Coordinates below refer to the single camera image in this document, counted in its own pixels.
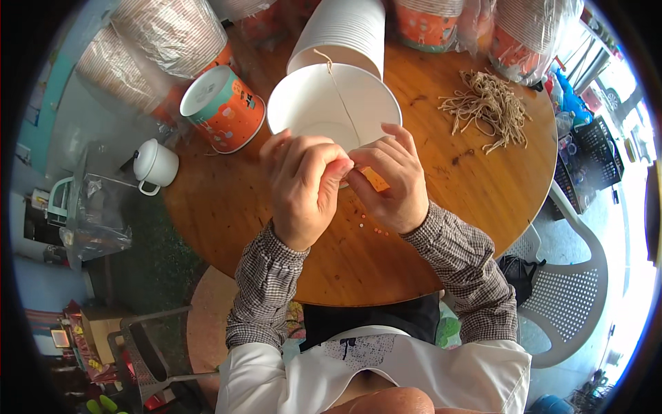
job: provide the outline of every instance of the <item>person's left hand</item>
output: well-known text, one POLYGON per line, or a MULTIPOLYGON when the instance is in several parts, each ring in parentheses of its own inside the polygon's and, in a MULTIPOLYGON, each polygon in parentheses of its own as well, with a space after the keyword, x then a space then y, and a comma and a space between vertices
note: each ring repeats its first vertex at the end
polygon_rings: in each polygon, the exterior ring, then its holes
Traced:
POLYGON ((354 167, 340 145, 323 136, 269 138, 260 162, 271 183, 273 230, 299 252, 312 246, 336 214, 340 180, 354 167))

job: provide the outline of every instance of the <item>pile of twine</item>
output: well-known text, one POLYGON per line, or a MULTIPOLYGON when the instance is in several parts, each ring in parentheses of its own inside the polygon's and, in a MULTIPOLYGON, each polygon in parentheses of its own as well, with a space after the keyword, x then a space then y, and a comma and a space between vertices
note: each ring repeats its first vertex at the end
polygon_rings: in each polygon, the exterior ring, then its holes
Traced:
POLYGON ((340 95, 340 89, 338 89, 338 84, 336 83, 336 78, 333 76, 333 71, 331 70, 333 68, 333 61, 331 58, 329 58, 327 55, 323 54, 317 49, 312 49, 313 52, 317 53, 320 56, 323 56, 326 58, 326 69, 329 71, 329 75, 331 75, 331 79, 333 80, 333 84, 336 86, 336 92, 338 92, 338 97, 340 98, 340 102, 342 102, 342 107, 345 109, 345 113, 347 114, 347 118, 350 119, 350 123, 352 124, 352 128, 354 128, 354 133, 356 134, 356 139, 359 142, 359 146, 361 146, 361 139, 359 138, 359 132, 356 130, 356 126, 354 125, 354 120, 352 119, 352 116, 350 115, 349 110, 347 109, 347 105, 345 105, 345 101, 342 99, 342 95, 340 95))
POLYGON ((444 99, 444 102, 442 102, 442 106, 437 107, 437 109, 455 115, 452 135, 455 135, 458 130, 460 120, 469 120, 460 129, 460 133, 475 122, 476 127, 484 134, 501 137, 494 144, 483 145, 485 154, 489 154, 500 146, 506 148, 510 141, 524 144, 524 148, 526 148, 528 142, 522 130, 524 119, 529 121, 533 121, 533 119, 526 113, 522 101, 515 96, 508 84, 490 73, 461 70, 459 75, 469 91, 455 91, 454 97, 440 96, 439 99, 444 99), (492 131, 487 132, 481 128, 478 119, 490 124, 492 131))

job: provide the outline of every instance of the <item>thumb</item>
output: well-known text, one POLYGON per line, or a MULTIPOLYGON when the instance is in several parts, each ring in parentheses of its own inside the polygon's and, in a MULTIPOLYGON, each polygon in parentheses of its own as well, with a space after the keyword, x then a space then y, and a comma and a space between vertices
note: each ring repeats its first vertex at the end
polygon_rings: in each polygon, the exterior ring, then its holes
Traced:
POLYGON ((349 183, 354 193, 359 197, 364 206, 372 209, 379 205, 381 196, 377 190, 368 181, 368 179, 359 170, 352 170, 347 175, 347 182, 349 183))
POLYGON ((317 205, 320 210, 328 210, 331 206, 336 206, 340 180, 353 167, 354 161, 349 158, 333 161, 326 166, 320 179, 320 189, 317 195, 317 205))

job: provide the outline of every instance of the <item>blue wall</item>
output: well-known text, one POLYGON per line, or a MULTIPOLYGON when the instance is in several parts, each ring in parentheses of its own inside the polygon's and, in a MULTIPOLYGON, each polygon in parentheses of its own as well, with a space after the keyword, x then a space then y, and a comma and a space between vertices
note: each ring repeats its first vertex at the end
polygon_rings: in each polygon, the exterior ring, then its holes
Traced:
POLYGON ((83 274, 14 255, 14 271, 23 307, 35 311, 60 312, 75 300, 87 299, 83 274))

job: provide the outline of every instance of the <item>wood grain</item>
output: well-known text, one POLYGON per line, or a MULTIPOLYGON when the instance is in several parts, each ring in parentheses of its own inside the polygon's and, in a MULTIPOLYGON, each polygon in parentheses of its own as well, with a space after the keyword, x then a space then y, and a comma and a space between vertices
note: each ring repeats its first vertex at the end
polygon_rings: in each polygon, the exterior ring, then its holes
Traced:
MULTIPOLYGON (((294 40, 287 39, 273 52, 257 53, 232 31, 228 34, 245 71, 242 78, 267 101, 285 76, 294 40)), ((466 90, 459 70, 486 68, 490 66, 485 57, 426 54, 388 42, 384 82, 400 103, 404 127, 416 141, 430 198, 485 231, 498 256, 526 230, 545 201, 557 136, 546 93, 514 84, 515 94, 534 119, 524 128, 527 149, 513 145, 486 156, 481 147, 495 139, 475 126, 451 136, 453 117, 437 110, 438 97, 466 90)), ((271 218, 269 191, 258 164, 258 150, 269 136, 264 124, 241 151, 219 156, 205 156, 210 148, 202 138, 180 143, 179 172, 162 190, 182 237, 228 275, 234 274, 245 245, 271 218)), ((319 305, 384 305, 441 288, 415 249, 374 221, 347 188, 340 190, 338 212, 305 262, 295 299, 319 305), (383 232, 377 234, 374 228, 383 232)))

